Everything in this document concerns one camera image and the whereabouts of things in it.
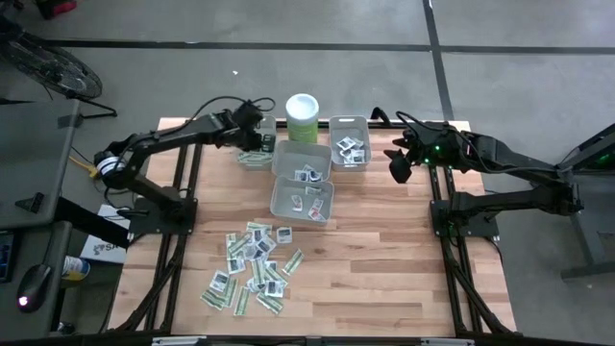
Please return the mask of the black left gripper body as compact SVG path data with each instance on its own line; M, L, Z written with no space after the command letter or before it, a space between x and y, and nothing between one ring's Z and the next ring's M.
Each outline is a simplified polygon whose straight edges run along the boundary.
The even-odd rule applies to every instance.
M253 103L244 103L232 114L235 124L232 145L241 150L259 150L262 147L262 134L257 132L264 116Z

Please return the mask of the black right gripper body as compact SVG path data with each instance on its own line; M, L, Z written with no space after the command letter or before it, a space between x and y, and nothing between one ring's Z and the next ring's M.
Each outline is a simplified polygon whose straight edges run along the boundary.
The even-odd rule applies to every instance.
M452 166L455 163L455 135L451 130L429 130L413 126L406 140L406 158L411 163Z

